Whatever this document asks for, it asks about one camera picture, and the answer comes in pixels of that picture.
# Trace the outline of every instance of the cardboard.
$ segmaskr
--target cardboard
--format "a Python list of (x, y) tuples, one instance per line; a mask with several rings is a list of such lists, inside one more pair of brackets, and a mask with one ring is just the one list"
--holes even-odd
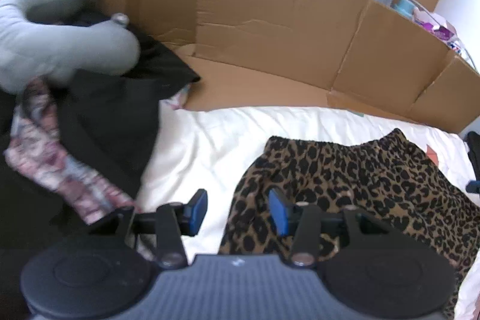
[(202, 77), (187, 108), (326, 106), (459, 132), (480, 76), (373, 0), (102, 0)]

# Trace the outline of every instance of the white bedsheet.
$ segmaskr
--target white bedsheet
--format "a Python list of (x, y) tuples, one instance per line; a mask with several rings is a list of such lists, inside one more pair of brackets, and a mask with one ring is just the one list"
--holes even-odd
[[(187, 202), (199, 188), (207, 190), (208, 212), (200, 233), (183, 239), (192, 261), (195, 254), (218, 251), (235, 187), (270, 136), (356, 145), (379, 139), (395, 128), (424, 151), (429, 145), (438, 155), (440, 170), (456, 187), (465, 191), (468, 181), (475, 179), (464, 142), (457, 135), (431, 127), (326, 108), (190, 112), (172, 111), (162, 104), (161, 131), (143, 175), (138, 203), (146, 211), (154, 211), (166, 202)], [(478, 195), (468, 196), (480, 206)], [(455, 316), (458, 320), (472, 319), (480, 290), (477, 270), (480, 259), (462, 285)]]

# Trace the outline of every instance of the leopard print pants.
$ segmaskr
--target leopard print pants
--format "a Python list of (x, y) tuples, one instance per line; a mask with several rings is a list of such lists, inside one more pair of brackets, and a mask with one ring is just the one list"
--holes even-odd
[[(453, 318), (458, 288), (480, 247), (480, 209), (399, 129), (353, 147), (270, 138), (235, 190), (220, 253), (288, 256), (292, 238), (276, 235), (268, 208), (271, 185), (292, 202), (328, 212), (357, 205), (445, 256), (456, 268), (444, 311)], [(337, 240), (322, 236), (320, 260), (335, 255)]]

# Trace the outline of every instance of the travel pillow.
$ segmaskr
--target travel pillow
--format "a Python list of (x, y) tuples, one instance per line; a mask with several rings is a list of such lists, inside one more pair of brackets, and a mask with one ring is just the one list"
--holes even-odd
[(114, 20), (62, 25), (95, 0), (0, 0), (0, 87), (19, 93), (32, 77), (67, 85), (77, 69), (121, 75), (140, 55), (136, 37)]

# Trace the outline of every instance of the white sheet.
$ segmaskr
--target white sheet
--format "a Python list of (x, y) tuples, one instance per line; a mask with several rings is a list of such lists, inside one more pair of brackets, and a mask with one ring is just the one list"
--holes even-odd
[[(187, 202), (198, 188), (207, 190), (208, 212), (200, 233), (183, 239), (192, 261), (197, 253), (218, 251), (235, 187), (261, 155), (270, 136), (356, 145), (379, 139), (396, 127), (424, 151), (429, 145), (438, 155), (440, 170), (456, 187), (464, 191), (468, 181), (475, 179), (464, 142), (457, 135), (431, 127), (326, 108), (246, 107), (190, 112), (172, 111), (162, 104), (161, 131), (143, 175), (138, 203), (146, 211), (154, 211), (166, 202)], [(478, 195), (468, 196), (480, 206)], [(472, 319), (480, 290), (480, 276), (474, 272), (477, 269), (480, 259), (462, 285), (456, 308), (458, 320)]]

